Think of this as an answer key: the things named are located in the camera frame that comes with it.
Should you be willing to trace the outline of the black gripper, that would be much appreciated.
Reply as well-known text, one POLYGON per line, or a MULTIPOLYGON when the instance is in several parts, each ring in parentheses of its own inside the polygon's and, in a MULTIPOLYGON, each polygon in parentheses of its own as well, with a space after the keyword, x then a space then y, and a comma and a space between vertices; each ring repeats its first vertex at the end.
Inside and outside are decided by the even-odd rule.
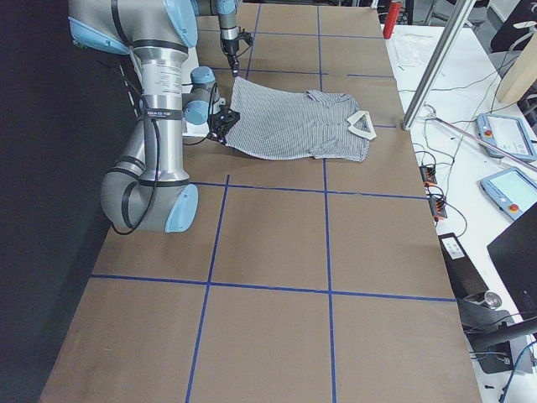
POLYGON ((210 116, 208 121, 209 139, 226 145, 227 134, 239 120, 239 112, 233 111, 230 107, 221 107, 217 113, 210 116))
POLYGON ((235 39, 222 39, 222 52, 227 58, 228 65, 232 71, 234 78, 239 75, 239 40, 235 39))

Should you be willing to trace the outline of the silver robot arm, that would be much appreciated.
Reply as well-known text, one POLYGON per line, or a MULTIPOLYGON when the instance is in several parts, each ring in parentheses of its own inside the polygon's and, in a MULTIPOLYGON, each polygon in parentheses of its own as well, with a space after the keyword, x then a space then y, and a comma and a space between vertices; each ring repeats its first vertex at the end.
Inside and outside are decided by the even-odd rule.
POLYGON ((222 52, 238 71, 239 44, 251 37, 237 25, 237 8, 235 1, 70 2, 75 43, 129 56, 139 79, 133 134, 102 182, 102 210, 116 233, 177 233, 192 224, 198 190, 183 166, 183 137, 189 125, 206 125, 207 138, 223 142, 240 115, 220 98, 210 68, 182 68, 197 45, 197 18, 215 16, 222 52))
POLYGON ((239 27, 237 25, 237 1, 194 0, 196 16, 216 16, 220 29, 222 53, 226 56, 233 77, 238 76, 239 27))

